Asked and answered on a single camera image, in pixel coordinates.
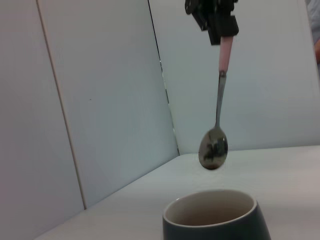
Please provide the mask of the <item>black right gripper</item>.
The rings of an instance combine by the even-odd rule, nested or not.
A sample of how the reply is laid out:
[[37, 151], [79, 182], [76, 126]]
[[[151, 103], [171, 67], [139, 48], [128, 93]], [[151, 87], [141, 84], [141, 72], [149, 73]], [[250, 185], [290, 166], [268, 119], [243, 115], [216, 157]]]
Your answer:
[[237, 0], [186, 0], [184, 8], [188, 15], [192, 14], [200, 30], [208, 32], [210, 44], [217, 46], [221, 44], [221, 37], [234, 37], [239, 33], [236, 17], [229, 15], [235, 3]]

